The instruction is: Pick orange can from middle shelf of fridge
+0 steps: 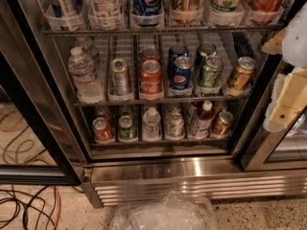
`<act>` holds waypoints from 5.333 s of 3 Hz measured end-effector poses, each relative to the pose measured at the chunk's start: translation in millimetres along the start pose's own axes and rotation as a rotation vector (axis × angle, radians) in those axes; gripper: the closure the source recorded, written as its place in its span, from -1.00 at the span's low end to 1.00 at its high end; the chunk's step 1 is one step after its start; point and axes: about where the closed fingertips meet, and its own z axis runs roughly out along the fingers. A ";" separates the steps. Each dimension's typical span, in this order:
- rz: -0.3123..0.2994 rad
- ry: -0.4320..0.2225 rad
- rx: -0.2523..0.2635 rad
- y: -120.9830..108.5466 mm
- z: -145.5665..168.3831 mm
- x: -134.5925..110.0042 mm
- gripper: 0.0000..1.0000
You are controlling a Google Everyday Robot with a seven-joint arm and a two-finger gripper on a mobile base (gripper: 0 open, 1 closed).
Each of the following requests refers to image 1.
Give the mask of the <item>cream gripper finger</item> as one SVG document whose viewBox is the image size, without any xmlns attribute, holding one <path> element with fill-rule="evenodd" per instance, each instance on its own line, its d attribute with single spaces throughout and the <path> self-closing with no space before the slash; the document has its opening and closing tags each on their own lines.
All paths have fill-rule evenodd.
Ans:
<svg viewBox="0 0 307 230">
<path fill-rule="evenodd" d="M 307 105 L 307 69 L 295 67 L 288 74 L 278 74 L 273 85 L 263 128 L 268 132 L 286 129 Z"/>
<path fill-rule="evenodd" d="M 269 55 L 281 55 L 282 54 L 282 41 L 284 38 L 286 29 L 279 31 L 273 38 L 267 41 L 262 47 L 261 51 Z"/>
</svg>

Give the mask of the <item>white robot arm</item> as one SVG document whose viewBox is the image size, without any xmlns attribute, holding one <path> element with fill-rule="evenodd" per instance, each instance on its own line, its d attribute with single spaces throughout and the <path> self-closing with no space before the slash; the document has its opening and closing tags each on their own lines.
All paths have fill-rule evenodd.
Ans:
<svg viewBox="0 0 307 230">
<path fill-rule="evenodd" d="M 273 85 L 263 127 L 268 132 L 279 132 L 290 125 L 307 105 L 307 3 L 288 26 L 267 41 L 261 51 L 279 54 L 294 70 L 279 74 Z"/>
</svg>

